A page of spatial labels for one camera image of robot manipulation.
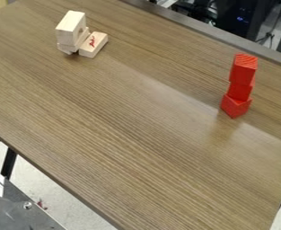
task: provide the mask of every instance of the table top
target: table top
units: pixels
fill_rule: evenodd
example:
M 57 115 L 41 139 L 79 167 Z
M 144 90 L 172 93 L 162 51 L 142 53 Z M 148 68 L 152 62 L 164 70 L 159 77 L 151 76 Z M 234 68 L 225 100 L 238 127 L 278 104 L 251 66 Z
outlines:
M 57 50 L 83 11 L 95 58 Z M 0 10 L 0 138 L 119 229 L 268 229 L 281 202 L 281 66 L 219 109 L 238 49 L 118 0 Z

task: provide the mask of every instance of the white box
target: white box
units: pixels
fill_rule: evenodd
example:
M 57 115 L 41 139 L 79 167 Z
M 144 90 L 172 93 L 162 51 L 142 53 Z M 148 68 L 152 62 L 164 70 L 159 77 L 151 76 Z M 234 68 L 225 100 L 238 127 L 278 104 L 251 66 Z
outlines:
M 85 29 L 85 13 L 68 11 L 56 27 L 57 43 L 74 46 Z
M 69 51 L 69 52 L 77 52 L 77 50 L 83 45 L 83 42 L 88 38 L 90 32 L 89 32 L 89 28 L 86 27 L 83 34 L 79 37 L 78 41 L 76 42 L 76 44 L 74 46 L 68 46 L 68 45 L 63 45 L 58 43 L 58 49 L 59 50 L 65 50 L 65 51 Z

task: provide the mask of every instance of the tiled floor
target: tiled floor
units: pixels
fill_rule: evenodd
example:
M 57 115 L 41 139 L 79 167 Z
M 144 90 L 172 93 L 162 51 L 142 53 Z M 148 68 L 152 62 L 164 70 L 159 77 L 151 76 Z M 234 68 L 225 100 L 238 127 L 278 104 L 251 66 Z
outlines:
M 0 143 L 0 169 L 6 148 Z M 17 158 L 11 182 L 34 201 L 42 199 L 47 212 L 67 230 L 116 229 L 21 157 Z

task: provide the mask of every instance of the red block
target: red block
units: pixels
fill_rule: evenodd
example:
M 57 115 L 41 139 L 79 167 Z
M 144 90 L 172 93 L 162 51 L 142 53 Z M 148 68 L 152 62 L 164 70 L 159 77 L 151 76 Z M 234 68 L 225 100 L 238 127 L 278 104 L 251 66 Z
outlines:
M 223 109 L 232 119 L 235 119 L 246 113 L 250 107 L 252 99 L 249 98 L 246 102 L 235 100 L 228 95 L 225 95 L 221 102 Z
M 230 82 L 251 85 L 258 69 L 258 58 L 247 54 L 237 54 L 233 61 Z
M 233 99 L 246 102 L 250 97 L 252 89 L 253 86 L 231 83 L 227 95 Z

